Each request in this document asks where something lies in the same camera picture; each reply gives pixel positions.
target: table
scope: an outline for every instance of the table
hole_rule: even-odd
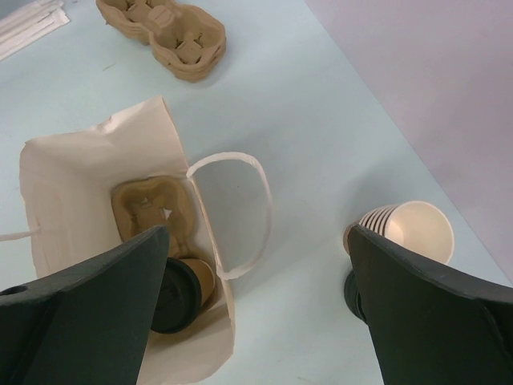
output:
[[[379,205],[436,204],[454,226],[450,265],[511,285],[302,1],[194,3],[228,35],[226,56],[198,84],[175,79],[84,0],[67,3],[68,25],[0,63],[0,233],[26,230],[24,141],[87,128],[161,94],[191,162],[248,152],[275,200],[267,255],[233,284],[235,354],[202,383],[382,383],[368,329],[342,297],[349,259],[340,239]],[[229,267],[257,247],[264,197],[244,166],[209,170],[198,180]],[[2,289],[34,279],[28,240],[0,253]]]

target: white paper bag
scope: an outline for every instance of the white paper bag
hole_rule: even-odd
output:
[[[243,160],[259,172],[268,196],[262,248],[243,266],[224,272],[212,228],[192,174],[219,160]],[[86,131],[44,136],[26,143],[20,186],[39,277],[112,249],[121,243],[111,190],[123,182],[169,175],[183,179],[196,206],[194,242],[218,274],[215,305],[178,334],[150,333],[138,384],[194,383],[209,377],[232,355],[235,314],[228,280],[249,271],[264,252],[271,226],[269,185],[258,161],[225,152],[188,167],[180,139],[161,97],[114,114]]]

